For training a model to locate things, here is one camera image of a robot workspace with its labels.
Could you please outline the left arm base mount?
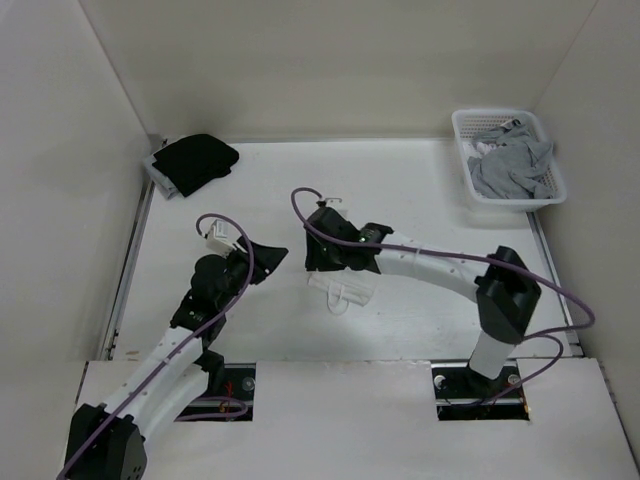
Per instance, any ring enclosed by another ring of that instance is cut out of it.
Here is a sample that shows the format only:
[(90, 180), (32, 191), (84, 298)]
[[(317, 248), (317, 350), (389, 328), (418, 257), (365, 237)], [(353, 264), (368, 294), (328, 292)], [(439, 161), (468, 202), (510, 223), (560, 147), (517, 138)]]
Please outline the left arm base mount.
[(177, 417), (183, 422), (250, 422), (256, 392), (256, 365), (227, 363), (216, 352), (207, 352), (197, 364), (209, 375), (207, 389)]

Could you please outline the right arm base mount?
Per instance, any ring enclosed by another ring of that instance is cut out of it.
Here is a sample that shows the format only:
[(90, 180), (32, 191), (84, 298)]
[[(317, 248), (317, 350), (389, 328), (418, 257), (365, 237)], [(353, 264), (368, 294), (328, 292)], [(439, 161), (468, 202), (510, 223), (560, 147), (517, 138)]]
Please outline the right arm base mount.
[(528, 405), (515, 361), (508, 361), (495, 380), (472, 371), (464, 362), (431, 365), (437, 417), (441, 421), (528, 421)]

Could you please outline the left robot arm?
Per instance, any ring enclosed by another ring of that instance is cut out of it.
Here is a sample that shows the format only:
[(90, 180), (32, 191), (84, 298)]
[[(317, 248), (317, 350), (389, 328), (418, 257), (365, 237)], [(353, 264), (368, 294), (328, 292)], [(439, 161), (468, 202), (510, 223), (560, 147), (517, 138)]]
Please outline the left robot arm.
[(210, 346), (247, 287), (266, 280), (287, 254), (284, 247), (239, 238), (201, 257), (149, 356), (107, 399), (74, 413), (59, 478), (142, 478), (152, 437), (198, 396), (210, 399), (223, 390), (224, 358)]

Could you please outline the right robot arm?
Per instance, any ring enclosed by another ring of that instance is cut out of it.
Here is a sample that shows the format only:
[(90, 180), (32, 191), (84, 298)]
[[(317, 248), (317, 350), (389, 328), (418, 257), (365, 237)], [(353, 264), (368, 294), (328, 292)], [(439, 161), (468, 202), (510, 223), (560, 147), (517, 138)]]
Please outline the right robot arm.
[(305, 226), (309, 272), (351, 270), (400, 276), (453, 291), (478, 308), (481, 333), (464, 370), (473, 394), (489, 394), (516, 346), (524, 341), (541, 288), (520, 256), (500, 246), (481, 274), (465, 259), (423, 255), (420, 243), (391, 227), (368, 223), (358, 229), (322, 202)]

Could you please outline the white tank top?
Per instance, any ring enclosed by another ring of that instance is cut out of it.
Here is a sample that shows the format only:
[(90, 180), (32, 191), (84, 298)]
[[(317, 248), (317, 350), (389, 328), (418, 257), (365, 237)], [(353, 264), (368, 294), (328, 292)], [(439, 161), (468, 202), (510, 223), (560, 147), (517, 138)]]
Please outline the white tank top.
[(367, 272), (341, 270), (312, 272), (308, 285), (323, 291), (328, 310), (339, 316), (351, 305), (366, 306), (375, 293), (377, 281)]

